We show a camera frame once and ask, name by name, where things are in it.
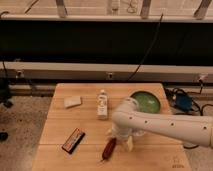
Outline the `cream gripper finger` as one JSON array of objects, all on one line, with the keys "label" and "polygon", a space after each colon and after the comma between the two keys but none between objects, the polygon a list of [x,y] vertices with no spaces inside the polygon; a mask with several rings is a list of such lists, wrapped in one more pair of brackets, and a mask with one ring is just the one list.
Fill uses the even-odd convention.
[{"label": "cream gripper finger", "polygon": [[107,130],[106,136],[107,138],[115,138],[115,135],[111,129]]},{"label": "cream gripper finger", "polygon": [[129,136],[128,140],[126,141],[126,150],[131,152],[133,150],[133,138]]}]

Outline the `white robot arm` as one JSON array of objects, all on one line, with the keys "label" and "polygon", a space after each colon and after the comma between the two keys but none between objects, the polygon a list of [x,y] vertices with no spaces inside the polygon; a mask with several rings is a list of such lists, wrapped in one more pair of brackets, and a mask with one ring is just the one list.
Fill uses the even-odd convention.
[{"label": "white robot arm", "polygon": [[139,112],[139,103],[128,97],[112,113],[111,136],[118,140],[127,140],[133,130],[143,130],[213,148],[212,117]]}]

